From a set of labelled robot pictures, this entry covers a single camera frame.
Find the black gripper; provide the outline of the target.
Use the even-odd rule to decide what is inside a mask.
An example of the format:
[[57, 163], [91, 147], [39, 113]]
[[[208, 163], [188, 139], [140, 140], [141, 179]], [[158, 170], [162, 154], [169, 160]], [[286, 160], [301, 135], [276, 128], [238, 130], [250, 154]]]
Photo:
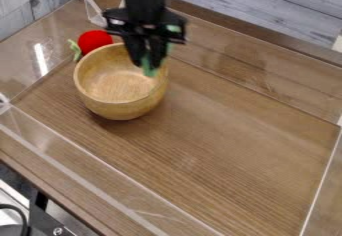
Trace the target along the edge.
[[144, 38], [152, 38], [150, 62], [160, 68], [168, 56], [168, 42], [186, 42], [188, 19], [168, 8], [166, 0], [124, 0], [125, 6], [102, 12], [111, 34], [124, 37], [126, 49], [136, 66], [142, 66], [146, 55]]

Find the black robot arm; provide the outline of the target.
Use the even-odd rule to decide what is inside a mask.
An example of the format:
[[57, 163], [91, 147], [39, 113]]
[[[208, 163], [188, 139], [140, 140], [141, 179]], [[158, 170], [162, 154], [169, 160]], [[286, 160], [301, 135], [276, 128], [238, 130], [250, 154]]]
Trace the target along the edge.
[[122, 8], [102, 12], [106, 31], [121, 36], [136, 66], [157, 71], [169, 55], [170, 44], [186, 43], [188, 19], [174, 13], [166, 0], [125, 0]]

